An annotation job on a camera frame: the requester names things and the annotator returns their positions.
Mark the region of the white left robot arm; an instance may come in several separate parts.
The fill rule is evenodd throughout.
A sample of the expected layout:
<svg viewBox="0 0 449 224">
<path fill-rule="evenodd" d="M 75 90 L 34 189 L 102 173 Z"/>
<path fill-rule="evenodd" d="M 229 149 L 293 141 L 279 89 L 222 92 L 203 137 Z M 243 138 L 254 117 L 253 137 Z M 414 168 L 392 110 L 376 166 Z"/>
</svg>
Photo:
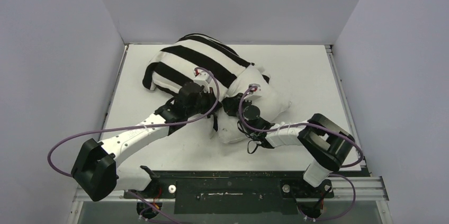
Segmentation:
<svg viewBox="0 0 449 224">
<path fill-rule="evenodd" d="M 84 142 L 71 170 L 71 176 L 89 198 L 100 201 L 116 190 L 137 190 L 150 198 L 158 192 L 158 182 L 147 166 L 121 168 L 130 156 L 150 143 L 170 136 L 187 120 L 206 116 L 218 105 L 219 89 L 212 84 L 188 82 L 179 93 L 145 118 L 135 129 L 96 142 Z"/>
</svg>

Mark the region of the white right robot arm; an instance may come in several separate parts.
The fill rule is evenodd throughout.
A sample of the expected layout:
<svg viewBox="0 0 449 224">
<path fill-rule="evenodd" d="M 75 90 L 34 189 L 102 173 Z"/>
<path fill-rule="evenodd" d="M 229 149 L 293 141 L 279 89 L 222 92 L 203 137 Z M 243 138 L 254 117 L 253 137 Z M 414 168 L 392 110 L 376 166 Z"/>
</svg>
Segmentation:
<svg viewBox="0 0 449 224">
<path fill-rule="evenodd" d="M 299 183 L 300 191 L 306 196 L 319 192 L 321 183 L 343 167 L 355 147 L 349 133 L 320 113 L 299 124 L 274 124 L 263 119 L 261 110 L 242 97 L 242 94 L 227 97 L 222 101 L 222 107 L 227 115 L 238 118 L 237 128 L 256 149 L 303 146 L 312 156 L 313 161 Z"/>
</svg>

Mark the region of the black white striped pillowcase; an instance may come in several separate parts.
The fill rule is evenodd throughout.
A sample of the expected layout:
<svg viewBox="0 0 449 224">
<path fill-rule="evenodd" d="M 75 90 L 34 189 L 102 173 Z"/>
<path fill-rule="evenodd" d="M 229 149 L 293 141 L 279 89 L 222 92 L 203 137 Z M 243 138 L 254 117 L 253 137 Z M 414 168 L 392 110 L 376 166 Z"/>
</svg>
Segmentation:
<svg viewBox="0 0 449 224">
<path fill-rule="evenodd" d="M 200 33 L 181 37 L 174 44 L 162 48 L 149 61 L 142 84 L 154 91 L 159 89 L 177 96 L 184 84 L 196 76 L 197 67 L 210 71 L 219 83 L 219 103 L 237 77 L 249 66 L 254 65 L 241 58 L 231 47 L 217 39 Z"/>
</svg>

